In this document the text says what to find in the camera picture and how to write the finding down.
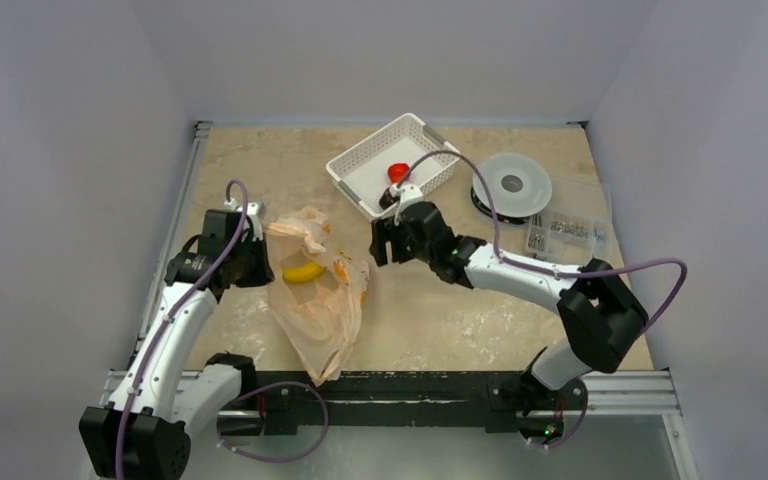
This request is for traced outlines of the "orange plastic bag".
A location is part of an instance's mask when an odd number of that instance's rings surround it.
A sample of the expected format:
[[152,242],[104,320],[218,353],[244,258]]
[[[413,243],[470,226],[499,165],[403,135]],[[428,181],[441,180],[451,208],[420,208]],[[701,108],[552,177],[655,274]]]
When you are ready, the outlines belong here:
[[[280,215],[264,227],[275,280],[267,303],[315,386],[339,378],[359,335],[370,283],[366,261],[341,245],[332,222],[311,206]],[[326,268],[316,280],[291,284],[283,267],[314,261]]]

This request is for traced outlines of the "red fake fruit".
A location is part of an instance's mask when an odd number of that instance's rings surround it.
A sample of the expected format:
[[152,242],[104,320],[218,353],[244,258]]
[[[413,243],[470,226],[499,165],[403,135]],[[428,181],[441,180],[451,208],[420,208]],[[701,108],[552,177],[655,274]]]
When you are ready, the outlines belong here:
[[410,169],[407,163],[391,164],[387,168],[387,177],[392,184],[398,184],[410,176]]

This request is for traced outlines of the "dark purple fake fruit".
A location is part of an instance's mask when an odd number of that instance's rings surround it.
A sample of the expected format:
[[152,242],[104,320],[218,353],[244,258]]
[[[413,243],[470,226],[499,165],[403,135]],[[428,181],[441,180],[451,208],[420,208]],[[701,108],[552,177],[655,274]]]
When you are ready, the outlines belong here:
[[378,199],[378,205],[382,211],[386,211],[397,202],[398,197],[393,195],[390,188],[387,188]]

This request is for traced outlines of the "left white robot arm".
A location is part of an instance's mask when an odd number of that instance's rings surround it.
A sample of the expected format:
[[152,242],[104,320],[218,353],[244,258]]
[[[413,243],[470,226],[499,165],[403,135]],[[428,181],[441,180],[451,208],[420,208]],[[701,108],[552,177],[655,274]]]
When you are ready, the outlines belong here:
[[253,361],[216,354],[190,386],[180,384],[200,331],[225,291],[274,279],[261,220],[264,206],[210,209],[202,231],[168,263],[159,308],[125,378],[100,407],[85,409],[79,432],[96,475],[179,479],[192,440],[225,403],[257,399]]

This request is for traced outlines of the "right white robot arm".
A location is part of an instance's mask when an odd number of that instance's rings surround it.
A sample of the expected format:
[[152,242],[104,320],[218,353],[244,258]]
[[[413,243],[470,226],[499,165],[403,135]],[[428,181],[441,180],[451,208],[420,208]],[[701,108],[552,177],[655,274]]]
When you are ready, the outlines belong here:
[[614,373],[649,316],[610,264],[552,264],[458,235],[428,201],[371,224],[370,254],[379,266],[419,260],[442,281],[504,293],[556,314],[565,338],[541,351],[521,381],[524,399],[544,407],[561,388],[590,372]]

